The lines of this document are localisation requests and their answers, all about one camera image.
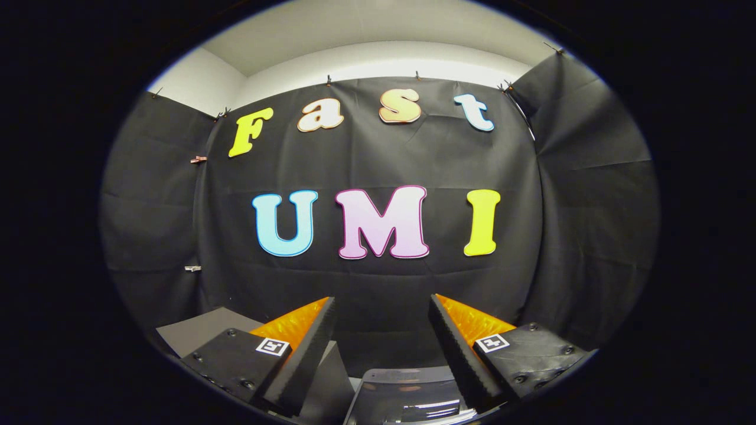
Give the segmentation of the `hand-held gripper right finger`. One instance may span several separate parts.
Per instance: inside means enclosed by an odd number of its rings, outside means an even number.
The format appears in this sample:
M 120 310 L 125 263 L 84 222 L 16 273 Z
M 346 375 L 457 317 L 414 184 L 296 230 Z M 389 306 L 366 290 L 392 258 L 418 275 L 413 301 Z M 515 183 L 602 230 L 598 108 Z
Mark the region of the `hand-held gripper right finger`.
M 462 397 L 480 413 L 537 398 L 591 358 L 539 323 L 514 326 L 440 294 L 428 315 Z

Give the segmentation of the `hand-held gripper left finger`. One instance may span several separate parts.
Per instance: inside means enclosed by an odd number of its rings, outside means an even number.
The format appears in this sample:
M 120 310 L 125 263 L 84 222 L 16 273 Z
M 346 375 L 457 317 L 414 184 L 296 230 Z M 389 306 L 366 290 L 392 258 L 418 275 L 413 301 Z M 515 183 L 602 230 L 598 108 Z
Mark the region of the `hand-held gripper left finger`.
M 181 363 L 241 403 L 297 416 L 333 334 L 334 309 L 327 296 L 252 331 L 226 328 Z

